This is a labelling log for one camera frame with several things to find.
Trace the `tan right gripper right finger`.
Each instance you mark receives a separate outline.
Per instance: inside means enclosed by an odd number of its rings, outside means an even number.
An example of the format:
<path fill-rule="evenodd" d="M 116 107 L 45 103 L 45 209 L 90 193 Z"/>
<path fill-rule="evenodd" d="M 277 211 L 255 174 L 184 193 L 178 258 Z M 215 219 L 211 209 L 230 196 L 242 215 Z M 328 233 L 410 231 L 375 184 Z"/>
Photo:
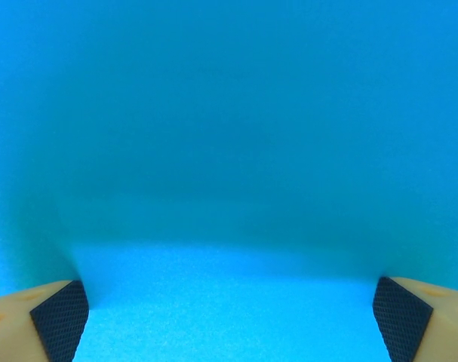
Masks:
<path fill-rule="evenodd" d="M 458 362 L 458 290 L 381 277 L 372 308 L 392 362 Z"/>

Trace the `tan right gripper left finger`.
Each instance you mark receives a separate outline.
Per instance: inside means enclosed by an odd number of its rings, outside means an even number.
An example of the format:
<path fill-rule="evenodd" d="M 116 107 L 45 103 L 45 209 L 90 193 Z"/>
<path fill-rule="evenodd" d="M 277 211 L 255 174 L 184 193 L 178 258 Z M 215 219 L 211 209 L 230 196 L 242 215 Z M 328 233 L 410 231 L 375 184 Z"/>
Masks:
<path fill-rule="evenodd" d="M 81 281 L 0 296 L 0 362 L 72 362 L 88 315 Z"/>

